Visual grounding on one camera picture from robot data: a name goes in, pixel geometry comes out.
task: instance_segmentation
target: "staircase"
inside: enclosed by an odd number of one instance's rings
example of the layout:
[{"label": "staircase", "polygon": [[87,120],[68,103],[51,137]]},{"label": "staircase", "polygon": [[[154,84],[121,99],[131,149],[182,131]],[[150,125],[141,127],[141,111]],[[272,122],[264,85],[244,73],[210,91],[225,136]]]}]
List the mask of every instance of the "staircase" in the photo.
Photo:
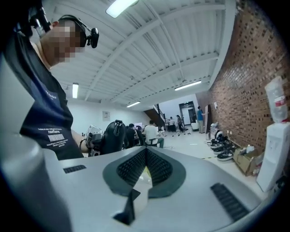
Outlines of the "staircase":
[{"label": "staircase", "polygon": [[144,113],[151,120],[154,121],[156,126],[158,126],[159,128],[161,128],[163,126],[164,130],[166,130],[165,122],[168,123],[168,119],[165,119],[165,116],[164,116],[164,114],[162,113],[162,111],[160,109],[159,109],[159,111],[160,111],[160,120],[159,120],[158,106],[157,105],[154,105],[153,108],[150,109],[150,110],[144,111]]}]

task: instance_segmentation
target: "barcode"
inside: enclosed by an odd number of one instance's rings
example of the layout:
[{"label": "barcode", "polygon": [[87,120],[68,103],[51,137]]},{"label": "barcode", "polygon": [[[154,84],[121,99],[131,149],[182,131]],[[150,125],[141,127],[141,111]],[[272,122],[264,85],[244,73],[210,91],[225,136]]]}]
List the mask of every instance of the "barcode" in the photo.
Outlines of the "barcode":
[{"label": "barcode", "polygon": [[58,135],[48,135],[48,138],[51,142],[58,141],[58,140],[64,140],[64,137],[62,134]]}]

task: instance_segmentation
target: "person in white shirt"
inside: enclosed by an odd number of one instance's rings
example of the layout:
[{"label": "person in white shirt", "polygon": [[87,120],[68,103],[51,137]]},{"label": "person in white shirt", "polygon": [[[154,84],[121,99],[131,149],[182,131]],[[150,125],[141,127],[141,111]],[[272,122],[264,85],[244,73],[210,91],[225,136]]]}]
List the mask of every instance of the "person in white shirt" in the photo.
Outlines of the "person in white shirt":
[{"label": "person in white shirt", "polygon": [[158,133],[158,128],[155,126],[154,121],[150,120],[149,125],[145,127],[144,134],[146,136],[146,144],[151,145],[150,139],[155,139],[152,144],[159,144],[160,148],[164,146],[164,138],[156,138]]},{"label": "person in white shirt", "polygon": [[169,120],[169,128],[170,128],[170,131],[172,131],[172,132],[176,131],[175,121],[172,119],[172,117],[170,117],[170,120]]}]

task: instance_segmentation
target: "wall sign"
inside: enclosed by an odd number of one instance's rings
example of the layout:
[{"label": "wall sign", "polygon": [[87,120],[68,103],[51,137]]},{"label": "wall sign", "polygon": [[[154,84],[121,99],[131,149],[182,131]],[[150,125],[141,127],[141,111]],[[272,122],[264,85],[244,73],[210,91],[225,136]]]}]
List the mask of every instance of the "wall sign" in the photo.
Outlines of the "wall sign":
[{"label": "wall sign", "polygon": [[103,121],[110,121],[110,112],[103,111]]}]

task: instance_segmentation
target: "red brick wall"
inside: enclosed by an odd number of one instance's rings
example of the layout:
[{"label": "red brick wall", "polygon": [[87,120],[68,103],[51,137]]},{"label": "red brick wall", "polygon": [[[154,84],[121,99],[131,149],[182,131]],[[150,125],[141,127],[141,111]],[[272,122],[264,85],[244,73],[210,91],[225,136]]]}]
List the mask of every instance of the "red brick wall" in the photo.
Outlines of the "red brick wall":
[{"label": "red brick wall", "polygon": [[282,39],[264,12],[251,1],[241,0],[239,5],[243,11],[236,16],[217,79],[207,93],[196,95],[202,104],[210,103],[213,122],[218,121],[224,131],[232,131],[231,139],[241,146],[254,145],[262,152],[266,128],[273,123],[265,85],[282,76],[289,113],[290,62]]}]

